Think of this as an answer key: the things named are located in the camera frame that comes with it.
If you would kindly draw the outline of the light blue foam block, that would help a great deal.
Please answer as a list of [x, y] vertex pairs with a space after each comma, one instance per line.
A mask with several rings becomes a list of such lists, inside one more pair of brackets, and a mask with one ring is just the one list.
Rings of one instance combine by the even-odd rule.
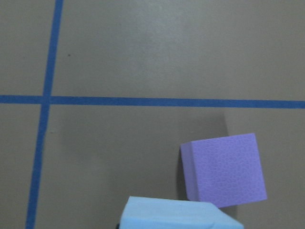
[[208, 202], [130, 196], [121, 229], [243, 229], [234, 218]]

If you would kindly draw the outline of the purple foam block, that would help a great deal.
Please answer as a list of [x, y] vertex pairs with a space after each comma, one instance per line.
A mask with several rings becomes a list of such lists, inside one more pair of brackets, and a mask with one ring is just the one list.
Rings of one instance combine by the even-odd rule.
[[267, 199], [254, 133], [191, 141], [180, 151], [190, 201], [224, 208]]

